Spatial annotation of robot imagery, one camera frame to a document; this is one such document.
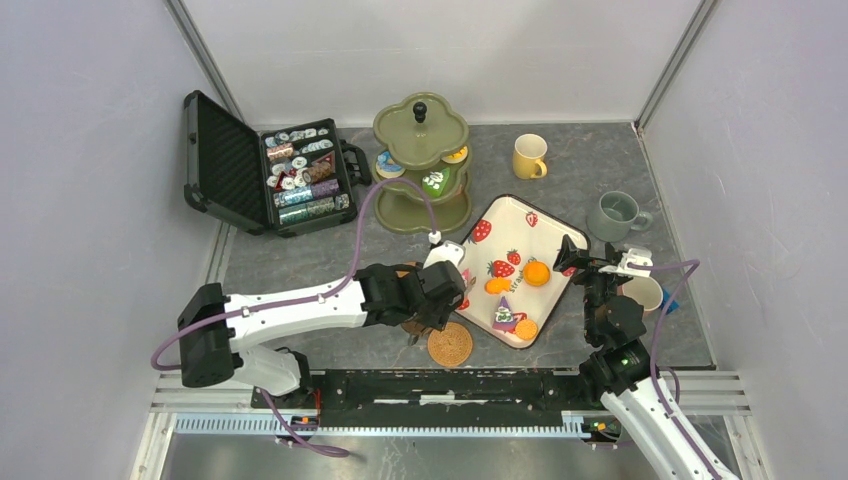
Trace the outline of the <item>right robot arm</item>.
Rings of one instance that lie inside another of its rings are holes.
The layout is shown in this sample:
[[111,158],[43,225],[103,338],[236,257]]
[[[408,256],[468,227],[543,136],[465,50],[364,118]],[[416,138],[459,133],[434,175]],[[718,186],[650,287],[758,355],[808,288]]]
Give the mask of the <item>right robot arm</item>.
[[599,258],[564,235],[553,268],[572,270],[572,282],[584,288],[584,338],[594,351],[579,366],[580,400],[614,415],[660,478],[734,478],[685,416],[674,397],[679,390],[662,380],[642,343],[643,307],[618,292],[657,271],[651,252],[606,244]]

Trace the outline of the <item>red strawberry cake slice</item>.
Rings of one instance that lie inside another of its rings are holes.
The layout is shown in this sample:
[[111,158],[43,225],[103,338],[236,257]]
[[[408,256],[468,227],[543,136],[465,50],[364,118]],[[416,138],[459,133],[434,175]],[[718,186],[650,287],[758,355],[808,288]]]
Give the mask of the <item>red strawberry cake slice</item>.
[[465,290],[464,290],[464,294],[463,294],[463,300],[460,303],[460,305],[458,306],[459,311],[465,310],[470,306],[469,295],[470,295],[470,292],[473,289],[474,285],[476,284],[476,277],[472,274],[472,272],[469,268],[466,268],[465,270],[463,270],[461,272],[461,276],[462,276],[463,281],[464,281]]

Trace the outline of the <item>blue glazed donut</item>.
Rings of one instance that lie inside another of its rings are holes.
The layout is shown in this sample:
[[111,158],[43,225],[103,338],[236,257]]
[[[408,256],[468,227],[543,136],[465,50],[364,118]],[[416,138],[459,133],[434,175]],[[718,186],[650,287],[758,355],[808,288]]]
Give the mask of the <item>blue glazed donut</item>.
[[375,170],[384,179],[398,178],[406,172],[406,168],[398,164],[388,151],[383,151],[377,155]]

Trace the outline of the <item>small orange pastry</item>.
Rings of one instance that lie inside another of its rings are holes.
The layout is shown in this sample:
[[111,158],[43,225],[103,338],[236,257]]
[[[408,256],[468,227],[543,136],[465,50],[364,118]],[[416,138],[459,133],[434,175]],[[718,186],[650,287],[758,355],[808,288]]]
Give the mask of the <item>small orange pastry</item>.
[[493,277],[484,285],[484,291],[490,295],[499,295],[508,292],[511,288],[511,281],[504,277]]

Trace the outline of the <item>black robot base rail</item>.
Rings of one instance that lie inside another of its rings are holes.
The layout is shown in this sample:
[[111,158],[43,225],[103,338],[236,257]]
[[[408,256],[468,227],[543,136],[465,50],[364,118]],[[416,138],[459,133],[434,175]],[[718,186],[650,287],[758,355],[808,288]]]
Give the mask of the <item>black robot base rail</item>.
[[574,372],[549,368],[327,369],[274,404],[314,409],[322,427],[391,428],[553,427],[603,408]]

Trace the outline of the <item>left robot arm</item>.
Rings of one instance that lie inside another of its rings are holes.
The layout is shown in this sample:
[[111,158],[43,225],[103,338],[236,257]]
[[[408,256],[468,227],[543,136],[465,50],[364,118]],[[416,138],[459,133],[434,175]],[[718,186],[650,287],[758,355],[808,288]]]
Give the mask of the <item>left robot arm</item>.
[[270,342],[314,330],[416,324],[442,330],[464,300],[465,280],[450,261],[428,266],[372,264],[350,281],[265,296],[199,289],[178,322],[183,386],[233,380],[278,396],[290,407],[314,394],[304,355]]

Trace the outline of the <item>yellow glazed donut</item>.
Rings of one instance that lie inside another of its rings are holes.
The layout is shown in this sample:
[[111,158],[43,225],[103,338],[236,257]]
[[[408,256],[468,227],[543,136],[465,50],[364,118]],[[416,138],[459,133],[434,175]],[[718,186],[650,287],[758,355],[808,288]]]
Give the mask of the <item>yellow glazed donut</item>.
[[469,147],[463,146],[457,152],[442,157],[442,160],[448,164],[459,164],[466,160],[469,153]]

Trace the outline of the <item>purple cake slice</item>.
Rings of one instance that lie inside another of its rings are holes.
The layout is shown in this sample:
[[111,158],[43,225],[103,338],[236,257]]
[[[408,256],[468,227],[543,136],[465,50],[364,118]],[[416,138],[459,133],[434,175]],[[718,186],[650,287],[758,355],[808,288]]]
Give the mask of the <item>purple cake slice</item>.
[[501,332],[513,332],[517,324],[511,306],[505,296],[501,296],[493,314],[492,328]]

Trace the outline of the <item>orange macaron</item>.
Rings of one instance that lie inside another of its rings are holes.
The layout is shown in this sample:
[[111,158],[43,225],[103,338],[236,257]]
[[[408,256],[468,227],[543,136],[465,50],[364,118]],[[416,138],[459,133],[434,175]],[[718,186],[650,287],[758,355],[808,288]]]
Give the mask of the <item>orange macaron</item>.
[[523,280],[530,286],[541,287],[546,285],[551,278],[550,268],[541,261],[528,261],[523,270]]

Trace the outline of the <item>green triangular cake slice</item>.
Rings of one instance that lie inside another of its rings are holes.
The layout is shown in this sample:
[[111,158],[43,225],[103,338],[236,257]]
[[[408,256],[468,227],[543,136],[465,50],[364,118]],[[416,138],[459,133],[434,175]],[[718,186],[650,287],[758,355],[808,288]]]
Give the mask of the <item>green triangular cake slice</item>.
[[431,171],[421,179],[422,189],[431,198],[439,198],[443,195],[450,181],[451,170],[443,168]]

